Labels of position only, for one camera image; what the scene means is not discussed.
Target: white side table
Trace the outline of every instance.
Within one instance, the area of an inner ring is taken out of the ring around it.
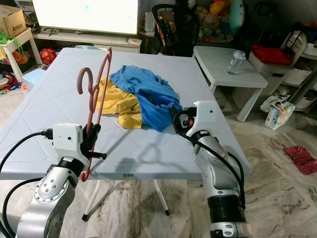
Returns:
[[[210,90],[214,93],[216,86],[256,88],[250,99],[241,109],[237,120],[245,121],[262,89],[267,86],[263,76],[247,61],[241,63],[241,72],[237,75],[227,73],[234,49],[195,46],[193,57],[210,81]]]
[[[20,35],[18,35],[16,37],[20,43],[20,45],[23,45],[25,42],[30,41],[31,47],[32,47],[32,51],[35,57],[35,61],[37,64],[42,64],[42,60],[38,51],[38,48],[35,45],[32,33],[31,33],[31,28],[26,28],[25,32],[21,33]],[[17,64],[17,62],[15,61],[15,58],[13,57],[12,52],[14,52],[18,46],[15,44],[14,41],[10,41],[9,43],[5,44],[5,45],[0,45],[3,47],[6,56],[8,57],[11,67],[13,69],[14,75],[16,77],[16,79],[18,81],[22,81],[22,72],[19,68],[19,65]]]

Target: basketball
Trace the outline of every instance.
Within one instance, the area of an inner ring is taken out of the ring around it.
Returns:
[[[56,53],[52,49],[42,49],[40,52],[41,59],[45,64],[51,64],[56,58]]]

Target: red cloth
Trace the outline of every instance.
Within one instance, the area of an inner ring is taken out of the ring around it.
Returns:
[[[288,147],[284,150],[293,158],[293,162],[303,174],[317,172],[317,160],[303,146]]]
[[[290,64],[291,59],[281,48],[265,48],[261,45],[253,45],[251,51],[263,63]]]

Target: cardboard box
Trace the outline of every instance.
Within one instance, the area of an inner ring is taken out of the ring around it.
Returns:
[[[23,12],[12,6],[0,5],[0,30],[16,37],[26,30]]]

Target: black chair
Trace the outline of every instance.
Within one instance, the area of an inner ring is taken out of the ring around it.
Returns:
[[[162,9],[166,11],[167,8],[170,8],[174,13],[177,41],[166,42],[164,45],[160,38],[160,51],[166,55],[191,57],[198,39],[199,20],[194,11],[189,8],[184,11],[184,9],[170,4],[155,5],[152,8],[152,14],[165,39],[167,39],[169,32],[164,22],[159,18],[159,11],[162,11]]]

